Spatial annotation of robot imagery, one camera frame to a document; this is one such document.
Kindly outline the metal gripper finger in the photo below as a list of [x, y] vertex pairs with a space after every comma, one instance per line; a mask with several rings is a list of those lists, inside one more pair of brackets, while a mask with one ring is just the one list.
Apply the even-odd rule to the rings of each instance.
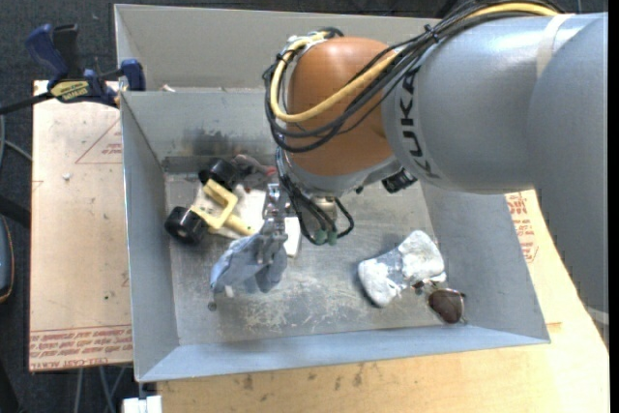
[[276, 232], [276, 185], [269, 184], [265, 194], [263, 205], [263, 224], [260, 229], [261, 244], [258, 249], [258, 261], [262, 264], [268, 264], [271, 257], [271, 245], [274, 241]]
[[275, 210], [274, 210], [274, 219], [275, 219], [275, 238], [277, 243], [280, 246], [280, 251], [283, 253], [284, 257], [287, 257], [287, 251], [285, 244], [288, 240], [288, 235], [285, 227], [286, 220], [286, 201], [287, 195], [285, 191], [280, 187], [276, 187], [276, 200], [275, 200]]

